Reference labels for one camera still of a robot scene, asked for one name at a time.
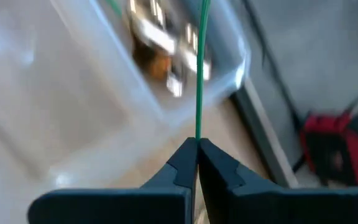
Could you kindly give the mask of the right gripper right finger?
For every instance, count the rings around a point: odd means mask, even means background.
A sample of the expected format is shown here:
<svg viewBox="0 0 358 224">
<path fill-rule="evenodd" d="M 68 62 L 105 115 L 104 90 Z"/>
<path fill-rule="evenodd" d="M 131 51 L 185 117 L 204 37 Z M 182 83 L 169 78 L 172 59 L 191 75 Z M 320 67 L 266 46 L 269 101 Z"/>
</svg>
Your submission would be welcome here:
<svg viewBox="0 0 358 224">
<path fill-rule="evenodd" d="M 210 224 L 358 224 L 358 187 L 289 189 L 199 141 L 200 181 Z"/>
</svg>

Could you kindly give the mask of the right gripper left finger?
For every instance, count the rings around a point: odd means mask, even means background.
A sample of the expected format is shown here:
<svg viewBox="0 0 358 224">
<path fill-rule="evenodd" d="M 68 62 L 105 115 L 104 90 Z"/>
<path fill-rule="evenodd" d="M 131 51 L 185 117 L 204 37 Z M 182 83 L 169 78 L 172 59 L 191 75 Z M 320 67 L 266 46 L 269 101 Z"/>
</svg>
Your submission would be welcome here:
<svg viewBox="0 0 358 224">
<path fill-rule="evenodd" d="M 60 189 L 35 199 L 29 224 L 193 224 L 198 143 L 187 138 L 144 185 Z"/>
</svg>

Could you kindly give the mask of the clear plastic cutlery organizer tray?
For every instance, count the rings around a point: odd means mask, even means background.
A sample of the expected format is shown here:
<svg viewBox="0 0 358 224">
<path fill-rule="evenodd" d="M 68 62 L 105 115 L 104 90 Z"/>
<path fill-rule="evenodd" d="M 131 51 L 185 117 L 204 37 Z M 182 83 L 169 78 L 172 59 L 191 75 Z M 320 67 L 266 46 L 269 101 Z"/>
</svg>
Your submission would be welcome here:
<svg viewBox="0 0 358 224">
<path fill-rule="evenodd" d="M 0 0 L 0 195 L 108 185 L 195 133 L 202 0 Z"/>
</svg>

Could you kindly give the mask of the green-handled gold spoon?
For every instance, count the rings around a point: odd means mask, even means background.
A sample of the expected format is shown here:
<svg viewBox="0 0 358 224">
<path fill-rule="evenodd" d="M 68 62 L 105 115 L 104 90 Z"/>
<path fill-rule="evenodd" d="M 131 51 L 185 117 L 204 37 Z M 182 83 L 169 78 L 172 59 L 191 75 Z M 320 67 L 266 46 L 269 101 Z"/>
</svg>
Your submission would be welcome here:
<svg viewBox="0 0 358 224">
<path fill-rule="evenodd" d="M 196 56 L 196 116 L 195 116 L 195 139 L 201 139 L 201 123 L 203 113 L 203 75 L 204 75 L 204 51 L 206 29 L 208 25 L 209 7 L 211 0 L 202 0 L 200 10 L 200 23 L 198 31 L 198 48 Z"/>
<path fill-rule="evenodd" d="M 180 55 L 185 65 L 194 74 L 197 73 L 198 29 L 191 23 L 185 24 L 180 40 Z M 212 60 L 207 45 L 204 46 L 203 79 L 211 79 Z"/>
</svg>

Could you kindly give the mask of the red and black jobsite radio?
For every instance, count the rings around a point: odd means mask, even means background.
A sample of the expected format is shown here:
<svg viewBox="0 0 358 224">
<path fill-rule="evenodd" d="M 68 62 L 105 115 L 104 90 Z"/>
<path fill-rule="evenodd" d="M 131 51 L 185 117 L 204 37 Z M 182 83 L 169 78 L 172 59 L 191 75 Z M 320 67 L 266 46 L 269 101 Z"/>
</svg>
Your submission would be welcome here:
<svg viewBox="0 0 358 224">
<path fill-rule="evenodd" d="M 358 114 L 311 114 L 299 135 L 305 162 L 322 184 L 358 186 Z"/>
</svg>

